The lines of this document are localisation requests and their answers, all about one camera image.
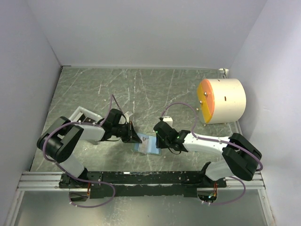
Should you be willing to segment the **grey credit card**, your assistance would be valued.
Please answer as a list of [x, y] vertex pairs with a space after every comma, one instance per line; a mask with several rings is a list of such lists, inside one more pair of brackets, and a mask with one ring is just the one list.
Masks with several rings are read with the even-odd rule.
[[141, 153], [146, 153], [148, 151], [149, 146], [149, 138], [141, 137], [141, 143], [139, 144], [138, 151]]

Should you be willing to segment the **green card holder wallet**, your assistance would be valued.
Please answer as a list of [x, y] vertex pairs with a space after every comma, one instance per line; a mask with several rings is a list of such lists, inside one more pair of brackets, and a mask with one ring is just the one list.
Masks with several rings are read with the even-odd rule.
[[[149, 138], [148, 151], [146, 153], [142, 153], [142, 154], [161, 155], [161, 149], [157, 148], [157, 146], [156, 146], [156, 137], [141, 134], [141, 133], [138, 133], [138, 136], [139, 136], [139, 138], [141, 138], [141, 137], [148, 137]], [[138, 147], [139, 147], [139, 144], [134, 144], [133, 151], [134, 152], [139, 152]]]

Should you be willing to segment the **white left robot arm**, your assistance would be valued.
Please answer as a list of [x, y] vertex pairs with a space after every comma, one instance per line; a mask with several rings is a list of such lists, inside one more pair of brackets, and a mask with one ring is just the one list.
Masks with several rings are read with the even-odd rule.
[[121, 123], [125, 115], [118, 109], [110, 109], [105, 118], [96, 122], [84, 120], [71, 121], [59, 117], [37, 141], [37, 148], [46, 157], [57, 163], [63, 170], [71, 174], [71, 183], [77, 188], [88, 182], [87, 169], [72, 154], [78, 141], [107, 142], [111, 137], [120, 138], [123, 143], [141, 144], [131, 121]]

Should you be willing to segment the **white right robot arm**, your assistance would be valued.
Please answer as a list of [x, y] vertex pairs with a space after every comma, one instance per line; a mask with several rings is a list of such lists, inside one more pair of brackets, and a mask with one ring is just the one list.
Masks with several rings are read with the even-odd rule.
[[233, 133], [229, 137], [211, 137], [189, 130], [178, 132], [163, 120], [154, 126], [154, 131], [158, 148], [221, 156], [219, 161], [209, 162], [203, 167], [204, 173], [199, 176], [199, 180], [204, 187], [210, 187], [215, 181], [231, 176], [251, 181], [255, 172], [262, 169], [261, 152], [239, 133]]

